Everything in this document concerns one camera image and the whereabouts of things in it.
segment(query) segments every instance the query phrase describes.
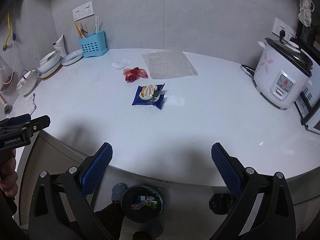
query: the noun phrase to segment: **red mesh bag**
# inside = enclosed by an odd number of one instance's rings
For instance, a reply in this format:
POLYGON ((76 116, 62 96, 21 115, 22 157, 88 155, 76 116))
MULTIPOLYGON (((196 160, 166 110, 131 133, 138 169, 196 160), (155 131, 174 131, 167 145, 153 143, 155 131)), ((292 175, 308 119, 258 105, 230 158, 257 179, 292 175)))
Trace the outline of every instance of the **red mesh bag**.
POLYGON ((147 72, 144 69, 135 67, 134 69, 124 68, 123 74, 125 75, 125 81, 133 82, 138 79, 138 77, 147 78, 147 72))

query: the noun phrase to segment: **bubble wrap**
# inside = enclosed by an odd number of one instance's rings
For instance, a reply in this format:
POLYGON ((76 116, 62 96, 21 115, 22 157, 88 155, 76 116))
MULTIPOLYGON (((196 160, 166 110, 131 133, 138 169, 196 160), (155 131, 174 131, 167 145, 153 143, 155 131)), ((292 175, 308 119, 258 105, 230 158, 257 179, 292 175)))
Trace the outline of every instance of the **bubble wrap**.
POLYGON ((197 76, 191 62, 181 51, 161 50, 142 54, 152 79, 197 76))

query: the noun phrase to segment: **trash can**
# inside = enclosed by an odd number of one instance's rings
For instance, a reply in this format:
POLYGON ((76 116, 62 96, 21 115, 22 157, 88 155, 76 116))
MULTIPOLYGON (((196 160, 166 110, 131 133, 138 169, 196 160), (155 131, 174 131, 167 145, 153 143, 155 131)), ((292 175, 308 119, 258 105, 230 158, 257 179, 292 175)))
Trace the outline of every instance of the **trash can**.
POLYGON ((125 216, 130 220, 136 223, 148 223, 161 215, 164 210, 164 200, 158 189, 146 185, 135 185, 127 188, 124 192, 121 198, 121 206, 125 216), (136 204, 140 196, 154 197, 158 203, 157 208, 151 209, 148 206, 143 206, 139 210, 132 210, 131 205, 136 204))

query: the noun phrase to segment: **electrical outlet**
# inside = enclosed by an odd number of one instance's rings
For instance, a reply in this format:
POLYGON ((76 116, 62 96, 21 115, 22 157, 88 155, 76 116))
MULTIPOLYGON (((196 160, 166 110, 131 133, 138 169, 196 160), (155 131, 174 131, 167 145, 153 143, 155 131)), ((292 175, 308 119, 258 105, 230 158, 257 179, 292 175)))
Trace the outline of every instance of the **electrical outlet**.
POLYGON ((287 29, 287 27, 288 26, 283 21, 281 21, 278 18, 276 18, 275 22, 273 24, 272 33, 277 35, 277 36, 280 36, 280 31, 281 30, 285 31, 287 29))
POLYGON ((290 26, 287 26, 287 28, 286 28, 286 30, 285 30, 285 37, 284 37, 284 39, 286 40, 286 41, 290 41, 290 39, 292 38, 292 37, 296 37, 296 31, 294 30, 294 29, 292 29, 290 26))
POLYGON ((90 2, 87 2, 83 5, 81 5, 81 8, 82 8, 82 13, 83 13, 83 17, 86 18, 90 15, 93 15, 94 12, 93 12, 93 6, 92 6, 92 1, 90 2))
POLYGON ((72 10, 72 14, 73 14, 73 18, 74 20, 80 20, 83 18, 83 14, 82 14, 82 8, 81 6, 78 6, 77 8, 74 8, 72 10))

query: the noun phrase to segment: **rice cooker control panel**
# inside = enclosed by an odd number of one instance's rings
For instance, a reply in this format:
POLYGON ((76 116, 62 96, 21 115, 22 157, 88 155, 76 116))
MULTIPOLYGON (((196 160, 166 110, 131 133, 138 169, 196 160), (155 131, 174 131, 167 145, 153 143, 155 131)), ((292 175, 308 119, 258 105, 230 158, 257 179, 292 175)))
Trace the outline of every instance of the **rice cooker control panel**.
POLYGON ((284 101, 294 85, 295 81, 286 73, 280 71, 270 87, 270 93, 278 100, 284 101))

